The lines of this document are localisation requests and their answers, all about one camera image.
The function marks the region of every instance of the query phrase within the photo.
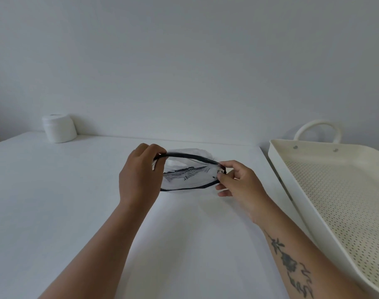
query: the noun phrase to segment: perforated tray bottom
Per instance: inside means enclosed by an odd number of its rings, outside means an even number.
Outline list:
[[[379,185],[352,165],[285,164],[359,270],[379,287]]]

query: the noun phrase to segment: hand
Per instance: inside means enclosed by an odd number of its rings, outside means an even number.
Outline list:
[[[158,159],[153,170],[152,163],[163,153],[166,150],[156,144],[142,143],[128,156],[119,174],[121,205],[145,214],[151,209],[160,192],[167,157]]]
[[[252,169],[238,161],[220,163],[226,168],[234,169],[227,174],[217,174],[220,184],[216,186],[216,190],[227,189],[219,192],[218,196],[233,196],[253,220],[260,203],[269,199],[262,183]]]

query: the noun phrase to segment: black striped pattern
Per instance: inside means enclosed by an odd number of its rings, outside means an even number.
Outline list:
[[[199,167],[199,168],[188,167],[188,168],[180,169],[177,171],[165,172],[163,173],[163,177],[167,181],[172,181],[173,179],[176,179],[176,178],[184,178],[184,180],[186,181],[187,179],[196,175],[199,172],[208,172],[209,170],[210,168],[208,166]]]

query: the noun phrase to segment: tattoo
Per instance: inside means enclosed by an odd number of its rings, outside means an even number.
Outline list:
[[[280,242],[280,240],[273,239],[268,233],[266,232],[267,236],[271,239],[271,246],[274,248],[274,252],[276,255],[280,253],[281,260],[283,265],[286,267],[286,272],[289,277],[290,284],[295,287],[295,289],[303,295],[304,298],[307,298],[307,295],[310,294],[311,298],[314,298],[313,296],[313,289],[311,287],[312,279],[310,278],[311,272],[306,269],[306,266],[301,263],[297,262],[296,260],[293,260],[290,255],[282,251],[282,248],[285,247],[283,243]],[[302,267],[300,269],[300,272],[302,273],[302,278],[305,280],[303,283],[300,281],[296,281],[292,276],[291,273],[295,273],[298,268]]]

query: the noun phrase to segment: black trim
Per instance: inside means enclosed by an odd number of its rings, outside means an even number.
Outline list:
[[[222,164],[218,163],[217,161],[208,159],[208,158],[203,157],[203,156],[195,155],[195,154],[187,154],[187,153],[181,153],[181,152],[167,152],[165,154],[158,154],[157,156],[155,156],[154,161],[161,158],[161,157],[169,157],[169,156],[195,159],[195,160],[201,161],[203,163],[209,163],[211,165],[218,165],[224,170],[223,174],[227,174],[225,166],[223,166]],[[203,185],[203,186],[197,186],[195,188],[182,188],[182,189],[172,189],[172,190],[160,189],[160,190],[161,190],[161,192],[169,192],[169,191],[178,191],[178,190],[206,189],[206,188],[209,188],[210,186],[213,186],[213,185],[218,184],[218,183],[219,183],[219,180],[215,180],[215,181],[212,181],[211,183],[208,183],[208,184]]]

